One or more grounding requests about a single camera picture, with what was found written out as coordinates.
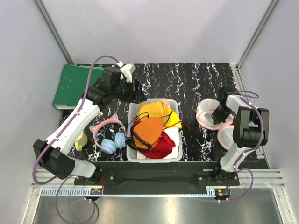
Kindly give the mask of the yellow mesh bra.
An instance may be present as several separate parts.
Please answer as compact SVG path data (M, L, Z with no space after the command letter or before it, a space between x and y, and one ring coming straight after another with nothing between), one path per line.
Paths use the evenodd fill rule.
M148 115L149 117L162 117L165 106L159 100L155 102L143 102L139 104L137 115Z

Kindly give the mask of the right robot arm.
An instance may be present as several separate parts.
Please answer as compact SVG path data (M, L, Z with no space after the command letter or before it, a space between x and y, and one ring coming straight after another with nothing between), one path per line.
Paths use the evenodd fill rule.
M223 93L219 106L212 113L213 124L225 122L231 113L236 115L233 129L233 144L215 165L213 182L223 185L234 178L241 162L254 150L268 141L269 110L256 108L239 93Z

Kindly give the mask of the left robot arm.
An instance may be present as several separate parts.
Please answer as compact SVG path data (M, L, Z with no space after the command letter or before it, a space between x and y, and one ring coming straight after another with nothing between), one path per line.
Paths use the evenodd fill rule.
M69 151L85 127L110 103L119 99L127 103L146 101L142 85L133 79L135 66L126 64L117 67L106 67L101 78L88 84L87 90L79 100L71 115L46 140L37 139L33 144L36 162L32 171L35 183L36 168L40 166L61 180L69 176L82 176L91 184L97 184L101 173L96 166L87 161L73 159Z

